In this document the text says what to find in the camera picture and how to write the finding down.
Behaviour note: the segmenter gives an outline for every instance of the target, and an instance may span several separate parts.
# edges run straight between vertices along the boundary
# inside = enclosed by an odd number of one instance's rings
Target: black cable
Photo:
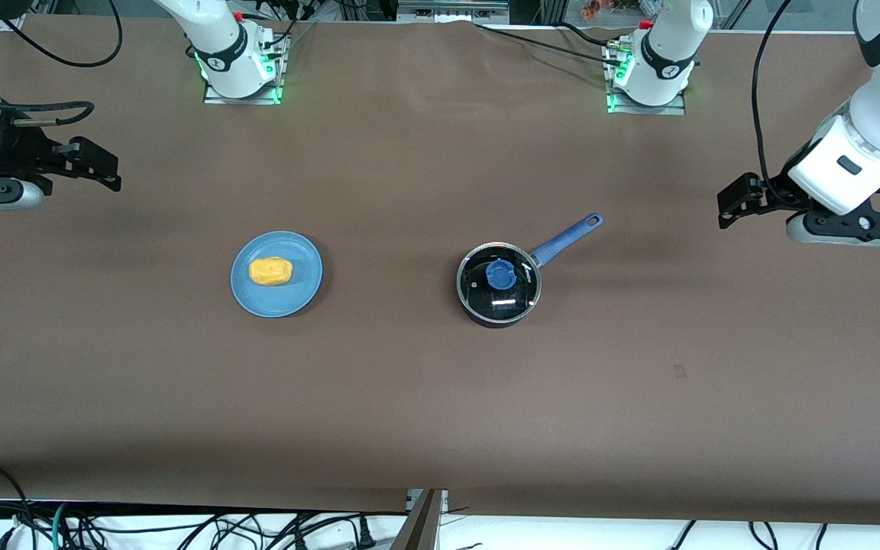
[[[22,509],[25,511],[25,515],[29,519],[29,522],[35,523],[34,515],[32,515],[32,511],[29,509],[28,498],[25,497],[25,492],[22,491],[21,485],[18,484],[18,481],[15,480],[15,477],[12,477],[11,474],[1,468],[0,476],[3,476],[4,478],[6,478],[7,481],[9,481],[9,484],[13,487],[13,490],[15,490],[15,494],[18,495],[18,500],[20,500],[22,504]],[[32,550],[36,550],[38,548],[38,543],[36,541],[38,539],[39,537],[36,536],[36,533],[32,533]]]
[[[769,35],[772,34],[772,29],[776,27],[776,22],[779,21],[780,15],[783,15],[783,11],[786,10],[786,7],[789,6],[792,1],[793,0],[783,0],[783,3],[780,4],[778,10],[776,10],[775,15],[772,15],[772,21],[769,22],[768,27],[765,28],[764,34],[762,34],[762,42],[759,44],[759,51],[755,53],[755,63],[752,66],[752,125],[755,129],[755,150],[759,153],[759,170],[762,171],[762,182],[764,182],[765,187],[767,187],[769,192],[771,192],[776,199],[779,199],[779,202],[788,206],[793,206],[794,203],[781,197],[776,190],[772,188],[772,182],[769,181],[769,174],[767,167],[765,166],[765,145],[762,143],[762,126],[759,121],[759,65],[762,62],[762,52],[765,52],[765,43],[769,41]]]
[[[265,539],[265,537],[263,535],[263,526],[260,525],[260,521],[259,521],[259,519],[256,519],[255,514],[253,516],[251,516],[251,518],[254,518],[254,523],[257,526],[257,534],[260,536],[260,548],[261,548],[261,550],[263,550],[263,545],[267,542],[267,540]]]
[[[311,535],[318,529],[327,528],[327,526],[333,525],[333,523],[338,522],[349,522],[352,524],[353,528],[355,523],[352,522],[353,519],[361,518],[361,516],[406,516],[406,513],[403,512],[374,512],[374,513],[362,513],[362,514],[350,514],[348,516],[338,516],[338,518],[327,518],[322,519],[320,522],[312,523],[310,526],[301,526],[300,531],[294,533],[294,539],[287,543],[282,547],[281,550],[289,550],[291,546],[297,543],[298,539],[303,540],[304,537]]]
[[[84,529],[84,522],[90,522],[90,518],[81,519],[81,521],[77,522],[77,525],[76,525],[76,537],[77,537],[77,540],[80,540],[80,547],[81,548],[84,548],[87,546],[87,544],[83,540],[83,532],[84,532],[84,530],[88,530],[88,529]]]
[[[200,523],[198,526],[196,526],[195,529],[192,530],[192,532],[186,535],[185,539],[182,539],[182,542],[179,543],[177,550],[186,550],[186,548],[188,548],[193,543],[193,540],[196,540],[196,536],[199,536],[199,533],[201,533],[203,529],[209,526],[209,523],[216,523],[216,520],[222,517],[222,514],[217,514],[215,516],[211,516],[211,518],[207,519],[205,522]]]
[[[691,532],[691,528],[694,528],[695,523],[698,523],[697,519],[692,519],[686,526],[684,526],[684,530],[678,535],[678,542],[675,542],[675,545],[670,547],[670,550],[681,550],[684,540],[688,538],[688,533]]]
[[[111,533],[122,533],[122,535],[137,535],[138,533],[143,532],[169,532],[169,530],[181,530],[181,529],[194,529],[198,528],[201,523],[192,523],[192,525],[188,526],[168,526],[167,528],[150,528],[150,529],[110,529],[105,528],[104,526],[96,526],[94,525],[93,519],[88,519],[91,523],[92,528],[96,532],[111,532]]]
[[[779,543],[776,542],[776,533],[772,532],[772,526],[769,525],[769,522],[762,522],[762,525],[765,526],[765,530],[769,532],[769,538],[772,540],[772,546],[769,546],[765,543],[765,540],[760,539],[759,534],[755,532],[755,522],[749,522],[749,532],[752,533],[752,537],[755,539],[760,546],[765,548],[765,550],[779,550]]]
[[[267,547],[264,548],[264,550],[273,550],[273,547],[277,546],[280,541],[284,539],[284,537],[287,537],[291,530],[294,530],[295,528],[297,528],[297,526],[300,526],[300,523],[304,523],[308,521],[308,519],[314,518],[314,516],[317,515],[318,514],[316,512],[304,512],[303,514],[298,514],[294,516],[294,518],[287,522],[287,525],[283,526],[283,529],[281,529],[277,533],[277,535],[273,537],[271,543],[268,544]]]
[[[262,511],[260,511],[260,514],[266,514],[266,513],[272,513],[272,512],[273,511],[271,511],[271,510],[262,510]],[[224,523],[227,526],[235,526],[235,528],[237,528],[237,529],[244,530],[245,532],[251,532],[254,535],[259,535],[259,536],[265,537],[265,539],[272,539],[273,537],[277,536],[276,532],[267,532],[266,529],[263,529],[263,526],[260,526],[260,522],[258,522],[256,518],[254,518],[254,523],[256,523],[256,529],[251,528],[250,526],[237,526],[237,523],[230,521],[230,519],[226,519],[226,518],[221,518],[219,520],[219,522],[217,522],[217,523]]]
[[[240,519],[240,521],[238,521],[236,523],[227,522],[223,519],[223,523],[228,526],[228,528],[225,529],[225,531],[220,530],[220,528],[219,528],[220,522],[216,522],[216,535],[214,535],[212,537],[212,542],[209,543],[209,550],[218,550],[219,544],[221,542],[223,542],[223,539],[226,539],[227,535],[245,536],[245,535],[241,535],[241,533],[235,532],[235,530],[240,528],[241,525],[244,525],[244,523],[251,521],[251,518],[254,518],[254,515],[255,514],[248,514],[245,518]],[[251,542],[254,543],[254,550],[256,550],[256,548],[257,548],[256,542],[252,539],[251,539]]]
[[[262,8],[265,3],[268,6],[270,6],[270,11],[273,14],[273,20],[274,21],[283,21],[283,19],[280,17],[280,6],[275,6],[273,4],[273,0],[260,0],[260,1],[258,1],[257,7],[256,7],[256,10],[258,11],[258,13],[261,13],[261,14],[263,13],[262,11],[260,11],[260,8]]]
[[[22,519],[20,519],[20,523],[31,530],[31,535],[34,540],[39,539],[38,533],[39,535],[46,537],[46,540],[51,539],[53,536],[53,533],[51,533],[49,529],[41,528],[41,526],[36,525],[36,522],[22,521]]]
[[[827,523],[820,526],[820,532],[817,533],[817,542],[814,543],[814,550],[820,550],[820,543],[823,542],[824,535],[827,535]]]
[[[566,22],[566,21],[555,22],[555,24],[552,24],[552,27],[568,28],[569,31],[575,32],[576,36],[579,36],[579,38],[582,38],[583,40],[585,40],[586,42],[589,42],[590,44],[596,44],[597,46],[607,45],[606,40],[597,40],[596,38],[593,38],[593,36],[590,36],[589,34],[585,34],[582,31],[582,29],[580,29],[579,27],[576,27],[575,24],[570,24],[570,22]]]
[[[287,25],[287,29],[286,29],[286,31],[284,31],[282,35],[280,35],[280,36],[278,36],[277,38],[273,39],[273,41],[271,41],[271,42],[266,42],[265,45],[263,45],[263,47],[264,47],[264,48],[269,48],[269,47],[273,46],[274,44],[277,44],[278,42],[280,42],[280,41],[283,40],[284,38],[287,38],[287,35],[290,34],[290,29],[291,29],[291,28],[294,28],[294,24],[295,24],[296,22],[297,22],[296,18],[293,18],[292,20],[290,20],[290,24]]]
[[[18,112],[49,112],[49,111],[66,111],[68,108],[82,108],[83,111],[69,118],[56,118],[53,125],[63,126],[72,125],[73,122],[83,121],[84,118],[90,116],[94,112],[94,104],[89,101],[67,101],[63,103],[0,103],[0,111],[18,111]]]
[[[104,548],[108,546],[108,537],[104,536],[104,532],[101,532],[100,529],[94,525],[94,519],[90,518],[90,516],[84,516],[81,519],[81,525],[86,525],[87,536],[90,537],[91,543],[94,544],[95,548]],[[94,533],[97,533],[97,536],[101,537],[100,546],[98,546],[98,541],[94,537]]]
[[[77,550],[76,541],[73,540],[73,533],[70,532],[70,526],[66,524],[66,520],[62,516],[60,517],[58,533],[61,539],[66,540],[66,545],[70,547],[70,550]]]
[[[474,24],[476,28],[481,28],[483,31],[493,32],[494,34],[500,34],[502,36],[507,36],[508,38],[514,38],[516,40],[520,40],[522,42],[528,42],[529,44],[535,44],[536,46],[542,46],[542,48],[548,48],[550,50],[555,50],[562,53],[569,53],[569,55],[594,60],[594,62],[603,63],[604,65],[612,65],[618,66],[620,62],[618,60],[608,60],[604,58],[600,58],[597,56],[591,56],[589,53],[575,52],[573,50],[567,50],[565,48],[560,48],[559,46],[555,46],[553,44],[547,44],[545,42],[538,42],[537,40],[532,40],[531,38],[527,38],[525,36],[519,36],[517,34],[511,34],[510,32],[499,31],[499,29],[484,27],[482,24]]]
[[[11,539],[11,534],[14,532],[15,528],[11,528],[0,536],[0,550],[7,550],[9,548],[9,539]]]
[[[360,539],[359,537],[359,529],[357,528],[357,526],[355,526],[355,522],[351,521],[351,519],[349,519],[348,525],[352,526],[352,535],[355,535],[355,549],[358,550],[359,544],[362,543],[362,539]]]
[[[352,8],[353,10],[364,10],[367,6],[369,6],[369,0],[366,0],[364,4],[359,4],[359,0],[333,0],[335,4],[340,4],[345,6],[346,8]]]
[[[108,0],[108,3],[111,4],[111,12],[115,16],[115,24],[118,25],[118,44],[115,45],[115,51],[112,51],[111,55],[108,55],[102,60],[94,60],[94,62],[81,63],[76,62],[76,60],[65,60],[62,57],[50,52],[46,48],[37,44],[34,39],[29,38],[27,35],[25,35],[24,32],[20,31],[20,28],[15,27],[13,22],[9,20],[4,20],[3,22],[9,25],[9,28],[13,29],[13,32],[17,34],[19,38],[27,41],[27,44],[31,45],[35,49],[38,49],[40,53],[42,53],[46,57],[63,63],[63,65],[66,66],[79,66],[83,67],[83,69],[90,69],[90,67],[107,65],[107,63],[110,63],[113,59],[115,59],[115,57],[118,56],[118,53],[120,53],[121,51],[121,45],[123,42],[125,42],[125,28],[121,26],[121,17],[118,14],[118,8],[115,7],[115,0]]]
[[[369,519],[366,516],[359,518],[360,533],[355,533],[355,550],[369,550],[376,547],[376,539],[373,539],[373,533],[369,532]]]

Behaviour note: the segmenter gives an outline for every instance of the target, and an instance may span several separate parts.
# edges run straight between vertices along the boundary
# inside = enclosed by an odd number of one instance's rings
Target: table
[[[107,18],[27,30],[83,60],[112,42]],[[757,167],[759,40],[709,36],[687,116],[646,118],[605,112],[589,60],[470,24],[319,24],[266,108],[200,103],[173,21],[126,20],[93,70],[3,35],[3,97],[97,103],[48,133],[117,154],[125,190],[57,178],[0,214],[0,465],[44,498],[370,510],[449,487],[479,514],[880,523],[880,251],[716,224]],[[775,36],[773,170],[866,78],[851,36]],[[476,244],[593,210],[516,327],[461,312]],[[256,318],[231,262],[280,229],[324,285]]]

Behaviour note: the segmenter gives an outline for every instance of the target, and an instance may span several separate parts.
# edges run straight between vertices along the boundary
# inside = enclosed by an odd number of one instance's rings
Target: power cable
[[[274,44],[277,44],[278,42],[280,42],[284,38],[287,38],[287,35],[290,34],[290,29],[294,28],[294,24],[296,24],[296,22],[297,22],[296,18],[294,18],[293,20],[290,20],[290,24],[287,25],[286,31],[284,31],[283,34],[281,34],[277,38],[273,39],[272,41],[266,42],[265,45],[263,45],[263,47],[269,48],[269,47],[273,46]]]
[[[300,523],[304,523],[304,522],[308,521],[308,519],[314,518],[314,516],[317,516],[317,515],[318,514],[316,512],[304,512],[304,513],[301,513],[301,514],[294,516],[294,518],[291,519],[289,522],[287,522],[287,525],[283,526],[283,529],[281,529],[277,533],[277,535],[275,537],[273,537],[273,540],[271,541],[271,543],[268,544],[264,550],[273,550],[273,547],[280,544],[280,540],[283,540],[284,537],[289,535],[291,530],[298,528],[298,526],[300,526]]]
[[[824,535],[827,535],[827,523],[820,526],[820,531],[817,533],[817,542],[814,543],[814,550],[820,550],[820,543],[823,542]]]
[[[8,472],[6,472],[5,470],[3,470],[1,468],[0,468],[0,476],[6,478],[6,480],[9,481],[9,484],[13,487],[13,490],[15,490],[15,494],[18,495],[18,500],[20,500],[20,502],[21,502],[22,511],[25,512],[25,516],[29,519],[30,523],[35,523],[34,515],[32,515],[32,512],[29,509],[29,500],[27,497],[25,497],[25,492],[22,491],[21,485],[18,484],[18,481],[15,480],[15,477],[12,477],[11,474],[9,474]],[[34,533],[32,533],[32,550],[37,550],[37,548],[38,548],[38,544],[36,542],[36,539],[38,539],[38,537],[36,536],[36,533],[34,532]]]
[[[373,512],[373,513],[362,513],[362,514],[350,514],[348,516],[336,516],[335,518],[327,518],[322,519],[320,522],[312,523],[310,526],[300,526],[297,532],[294,532],[293,539],[290,540],[285,546],[280,548],[280,550],[290,550],[291,546],[296,545],[296,543],[300,540],[304,540],[304,537],[311,535],[318,529],[327,528],[327,526],[333,525],[333,523],[338,522],[349,522],[351,525],[355,526],[355,523],[352,522],[353,519],[361,518],[361,516],[406,516],[404,512]]]
[[[94,519],[87,519],[89,523],[91,523],[92,528],[96,532],[109,532],[114,533],[115,535],[140,535],[140,533],[147,532],[169,532],[169,530],[181,530],[181,529],[195,529],[198,528],[200,523],[192,523],[192,525],[188,526],[165,526],[165,528],[149,528],[149,529],[112,529],[105,528],[104,526],[95,526],[93,525]]]
[[[576,36],[579,36],[579,38],[582,38],[586,42],[589,42],[590,44],[593,44],[596,46],[606,46],[607,45],[606,40],[597,40],[596,38],[593,38],[593,36],[590,36],[589,34],[585,34],[583,32],[583,29],[576,27],[575,24],[570,24],[570,22],[559,21],[559,22],[556,22],[556,24],[553,24],[552,27],[568,28],[569,31],[575,32]]]
[[[182,542],[179,543],[177,550],[187,550],[190,545],[192,545],[193,540],[196,540],[196,536],[199,536],[199,533],[203,531],[203,529],[207,528],[210,523],[215,523],[217,519],[222,518],[222,514],[216,514],[214,516],[210,516],[205,522],[200,523],[196,526],[195,529],[192,530],[188,535],[186,535],[185,539],[182,539]]]
[[[793,202],[787,201],[785,197],[781,197],[775,189],[772,188],[772,181],[769,181],[769,174],[767,171],[767,166],[765,165],[765,145],[762,143],[762,125],[759,119],[759,65],[762,62],[762,52],[765,52],[765,43],[769,41],[769,35],[772,34],[772,29],[776,27],[776,22],[779,21],[780,15],[783,15],[783,11],[786,10],[786,7],[790,5],[790,2],[793,0],[783,0],[783,3],[779,5],[778,10],[776,10],[775,15],[772,15],[772,21],[769,22],[768,27],[765,28],[764,34],[762,34],[762,42],[759,44],[759,51],[755,52],[755,63],[752,66],[752,125],[755,129],[755,150],[759,153],[759,170],[762,171],[762,183],[765,184],[765,187],[772,193],[776,199],[779,199],[779,202],[782,202],[783,205],[786,206],[796,206]]]
[[[681,550],[684,540],[688,538],[688,533],[691,532],[691,528],[694,528],[695,523],[698,523],[697,519],[692,519],[684,526],[684,530],[681,530],[681,534],[678,535],[678,542],[675,542],[675,545],[670,547],[669,550]]]
[[[772,540],[772,546],[765,543],[765,540],[760,539],[759,534],[755,532],[755,522],[749,522],[749,532],[752,533],[755,542],[762,546],[764,550],[779,550],[779,543],[776,542],[776,533],[772,532],[772,526],[769,525],[769,522],[762,522],[762,525],[764,525],[765,530],[769,532],[769,539]]]
[[[51,112],[66,111],[68,108],[82,108],[83,111],[69,118],[55,118],[52,121],[42,121],[42,125],[64,126],[72,125],[73,122],[83,121],[84,118],[90,116],[94,112],[94,104],[89,101],[67,101],[63,103],[0,103],[0,111],[18,111],[18,112]]]
[[[500,35],[506,36],[508,38],[520,40],[522,42],[528,42],[529,44],[535,44],[536,46],[542,46],[542,48],[548,48],[550,50],[555,50],[556,52],[569,53],[569,55],[588,59],[588,60],[594,60],[594,62],[603,63],[604,65],[612,65],[612,66],[620,65],[620,62],[618,62],[618,60],[608,60],[608,59],[600,58],[597,56],[591,56],[589,53],[582,53],[582,52],[576,52],[573,50],[567,50],[565,48],[561,48],[560,46],[556,46],[554,44],[547,44],[546,42],[532,40],[531,38],[528,38],[527,36],[519,36],[517,34],[511,34],[510,32],[500,31],[500,29],[491,28],[491,27],[484,27],[484,25],[482,25],[482,24],[474,24],[474,26],[476,28],[482,29],[482,31],[493,32],[494,34],[500,34]]]
[[[75,60],[66,60],[62,57],[56,55],[53,52],[50,52],[46,48],[40,46],[36,43],[36,41],[32,38],[29,38],[24,32],[20,31],[20,28],[15,27],[13,21],[4,20],[3,22],[8,25],[9,28],[13,29],[13,32],[18,35],[19,38],[25,40],[27,44],[31,45],[35,49],[38,49],[40,53],[45,55],[46,57],[55,60],[56,62],[63,63],[66,66],[77,66],[82,67],[83,69],[90,69],[90,67],[107,65],[110,63],[115,57],[118,56],[118,53],[121,51],[121,45],[125,42],[125,28],[121,26],[121,17],[118,14],[118,8],[115,7],[115,0],[108,0],[108,3],[111,4],[111,12],[115,16],[115,24],[118,25],[118,44],[115,45],[115,49],[104,59],[102,60],[94,60],[94,62],[76,62]]]
[[[227,526],[227,529],[224,529],[224,530],[220,530],[220,528],[219,528],[220,522],[216,522],[216,535],[213,536],[212,542],[209,543],[209,550],[218,550],[219,544],[221,542],[223,542],[223,539],[226,539],[226,537],[228,535],[236,535],[236,536],[244,537],[245,539],[251,541],[251,543],[254,543],[254,550],[257,550],[257,545],[256,545],[255,540],[249,539],[246,535],[242,535],[241,533],[235,532],[235,530],[240,528],[240,526],[244,525],[244,523],[251,521],[251,519],[254,518],[254,515],[255,514],[248,514],[245,518],[240,519],[240,521],[238,521],[236,523],[227,522],[223,519],[222,522],[224,523],[224,525]]]

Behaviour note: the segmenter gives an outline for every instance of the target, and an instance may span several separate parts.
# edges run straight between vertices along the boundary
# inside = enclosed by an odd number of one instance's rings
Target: pot handle
[[[542,267],[542,265],[548,264],[549,261],[552,261],[552,258],[555,257],[556,254],[559,254],[560,251],[564,251],[569,244],[573,244],[576,241],[579,241],[583,237],[586,237],[590,234],[590,231],[593,231],[597,227],[600,227],[603,224],[603,216],[600,213],[591,213],[579,220],[575,225],[566,229],[562,233],[559,233],[555,237],[552,237],[548,243],[542,244],[541,247],[535,248],[534,253],[532,253],[533,257],[535,257],[535,262]]]

